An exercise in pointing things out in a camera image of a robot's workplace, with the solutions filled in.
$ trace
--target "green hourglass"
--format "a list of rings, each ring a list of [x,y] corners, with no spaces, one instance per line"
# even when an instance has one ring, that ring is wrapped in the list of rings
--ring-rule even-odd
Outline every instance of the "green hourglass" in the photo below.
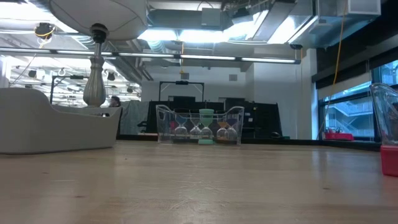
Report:
[[[200,131],[199,144],[213,144],[213,132],[208,127],[213,122],[214,110],[200,109],[200,122],[204,128]]]

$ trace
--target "sand timer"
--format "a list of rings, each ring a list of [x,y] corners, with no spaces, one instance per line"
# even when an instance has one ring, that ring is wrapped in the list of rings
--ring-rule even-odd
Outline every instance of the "sand timer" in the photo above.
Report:
[[[200,139],[200,113],[199,110],[190,110],[190,119],[193,124],[193,128],[189,132],[190,139]]]
[[[212,109],[200,109],[200,122],[204,125],[204,128],[200,131],[199,144],[212,144],[213,143],[213,132],[209,128],[209,125],[213,122],[214,110]]]
[[[185,110],[174,109],[175,112],[175,122],[177,122],[178,127],[174,129],[175,138],[176,139],[186,139],[188,138],[188,131],[184,124],[188,121],[189,113],[181,113],[186,112]]]
[[[227,140],[228,132],[226,130],[226,127],[228,126],[228,123],[226,122],[226,116],[224,114],[224,111],[217,111],[217,112],[221,113],[217,115],[217,123],[220,126],[220,129],[217,131],[217,139]]]
[[[234,129],[234,125],[236,124],[236,122],[238,122],[238,116],[239,115],[236,113],[231,113],[226,115],[226,122],[229,125],[229,128],[226,130],[226,132],[228,140],[230,141],[238,140],[238,133]]]

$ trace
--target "red object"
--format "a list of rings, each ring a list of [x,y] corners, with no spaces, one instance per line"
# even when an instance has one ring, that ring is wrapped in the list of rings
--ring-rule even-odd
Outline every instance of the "red object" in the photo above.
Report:
[[[348,134],[348,133],[325,133],[325,139],[354,141],[354,136],[353,134]]]
[[[380,154],[383,174],[398,177],[398,146],[381,146]]]

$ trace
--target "wooden table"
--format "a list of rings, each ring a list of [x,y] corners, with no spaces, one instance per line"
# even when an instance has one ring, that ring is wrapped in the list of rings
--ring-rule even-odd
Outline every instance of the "wooden table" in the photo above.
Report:
[[[0,156],[0,223],[398,223],[398,178],[379,166],[329,147],[143,141]]]

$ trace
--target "clear plastic container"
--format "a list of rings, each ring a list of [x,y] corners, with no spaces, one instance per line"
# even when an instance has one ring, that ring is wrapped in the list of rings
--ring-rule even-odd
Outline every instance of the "clear plastic container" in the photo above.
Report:
[[[382,139],[381,162],[385,175],[398,177],[398,92],[390,86],[371,85],[377,126]]]
[[[212,109],[178,113],[165,105],[157,105],[158,142],[240,145],[243,116],[241,106],[215,114]]]

